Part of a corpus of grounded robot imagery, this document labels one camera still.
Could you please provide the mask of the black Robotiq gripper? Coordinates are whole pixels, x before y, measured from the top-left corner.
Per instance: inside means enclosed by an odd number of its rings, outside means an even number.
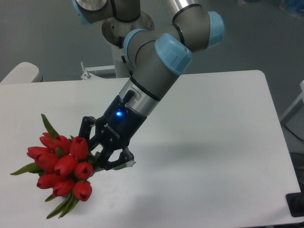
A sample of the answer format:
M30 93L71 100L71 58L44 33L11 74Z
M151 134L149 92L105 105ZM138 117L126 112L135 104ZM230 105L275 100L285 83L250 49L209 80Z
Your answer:
M124 98L117 95L102 117L84 116L82 119L78 136L85 138L89 152L99 144L103 146L98 157L98 166L102 170L121 170L135 165L128 145L147 117L126 106L132 98L133 95ZM90 138L94 126L95 135ZM119 156L112 161L114 151L119 149L122 149Z

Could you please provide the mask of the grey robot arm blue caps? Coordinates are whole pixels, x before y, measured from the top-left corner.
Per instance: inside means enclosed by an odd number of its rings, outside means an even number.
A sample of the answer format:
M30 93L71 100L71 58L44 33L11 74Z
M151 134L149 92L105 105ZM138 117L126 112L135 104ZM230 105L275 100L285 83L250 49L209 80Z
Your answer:
M189 66L196 51L222 42L225 26L214 11L205 11L196 0L166 0L172 24L160 30L137 26L143 16L138 0L75 0L73 6L85 24L114 19L128 25L121 37L125 61L133 64L130 78L100 118L85 116L79 136L86 139L97 170L118 170L134 165L128 146L168 90Z

